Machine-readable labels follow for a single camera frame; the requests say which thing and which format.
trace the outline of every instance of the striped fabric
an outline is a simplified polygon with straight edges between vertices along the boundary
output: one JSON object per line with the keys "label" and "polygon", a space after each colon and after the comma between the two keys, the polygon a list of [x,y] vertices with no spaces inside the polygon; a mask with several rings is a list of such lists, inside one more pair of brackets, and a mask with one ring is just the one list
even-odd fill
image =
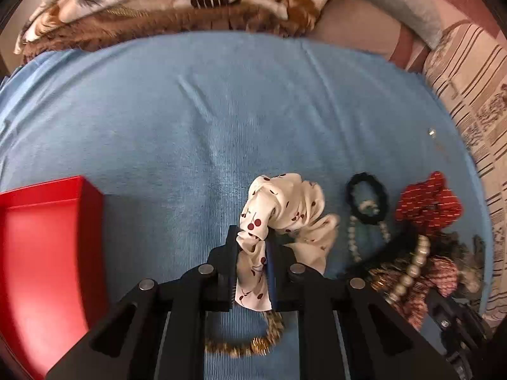
{"label": "striped fabric", "polygon": [[481,27],[462,24],[428,57],[424,74],[455,121],[484,187],[494,236],[484,318],[495,327],[507,314],[507,50]]}

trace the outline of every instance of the blue fabric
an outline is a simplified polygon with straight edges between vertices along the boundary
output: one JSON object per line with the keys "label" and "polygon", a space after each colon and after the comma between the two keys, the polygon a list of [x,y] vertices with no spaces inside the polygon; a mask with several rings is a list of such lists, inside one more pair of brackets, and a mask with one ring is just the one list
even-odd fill
{"label": "blue fabric", "polygon": [[[297,172],[342,218],[327,276],[351,262],[344,187],[368,171],[389,194],[435,170],[465,212],[450,230],[488,247],[491,225],[471,158],[418,75],[382,58],[306,40],[243,33],[140,39],[96,53],[42,54],[0,91],[0,189],[82,174],[105,195],[111,301],[144,277],[178,278],[237,223],[251,181]],[[437,138],[428,135],[436,130]],[[361,189],[358,199],[371,196]],[[366,257],[379,232],[358,226]],[[259,314],[209,316],[217,338],[260,335]],[[209,357],[207,378],[298,378],[297,321],[267,357]]]}

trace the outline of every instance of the black scrunchie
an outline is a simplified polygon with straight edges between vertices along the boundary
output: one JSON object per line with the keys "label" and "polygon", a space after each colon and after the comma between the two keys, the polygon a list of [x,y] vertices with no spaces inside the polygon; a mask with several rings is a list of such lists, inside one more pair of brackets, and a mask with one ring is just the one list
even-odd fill
{"label": "black scrunchie", "polygon": [[[377,195],[379,212],[373,216],[361,213],[359,211],[359,207],[354,201],[354,196],[352,195],[354,187],[363,181],[368,183]],[[347,201],[347,204],[350,206],[352,215],[356,216],[356,218],[363,224],[378,224],[379,221],[384,220],[385,216],[387,215],[387,210],[389,209],[387,205],[387,194],[385,192],[384,186],[374,176],[368,173],[359,173],[352,176],[345,189],[345,201]]]}

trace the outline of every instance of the silver screw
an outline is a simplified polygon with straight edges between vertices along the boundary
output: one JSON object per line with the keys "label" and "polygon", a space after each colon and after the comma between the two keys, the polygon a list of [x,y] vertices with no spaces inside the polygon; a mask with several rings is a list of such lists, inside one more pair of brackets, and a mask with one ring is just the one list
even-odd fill
{"label": "silver screw", "polygon": [[213,273],[213,270],[215,270],[215,268],[211,264],[204,263],[201,264],[197,270],[199,270],[199,273],[206,275]]}
{"label": "silver screw", "polygon": [[293,274],[303,274],[305,272],[305,270],[306,270],[306,267],[305,267],[304,264],[294,263],[293,265],[291,265],[291,267],[289,268],[289,270]]}
{"label": "silver screw", "polygon": [[148,291],[154,288],[155,282],[152,279],[144,279],[139,282],[139,288],[142,291]]}
{"label": "silver screw", "polygon": [[351,281],[350,281],[350,286],[353,288],[353,289],[356,289],[356,290],[362,290],[365,286],[366,286],[366,283],[364,282],[363,279],[360,279],[359,277],[354,277]]}

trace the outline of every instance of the red tray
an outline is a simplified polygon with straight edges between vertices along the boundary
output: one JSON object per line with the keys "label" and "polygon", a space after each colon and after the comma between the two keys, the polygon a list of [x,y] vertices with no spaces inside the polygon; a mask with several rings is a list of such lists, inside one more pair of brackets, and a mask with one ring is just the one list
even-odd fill
{"label": "red tray", "polygon": [[107,310],[101,221],[84,177],[0,193],[0,333],[35,380]]}

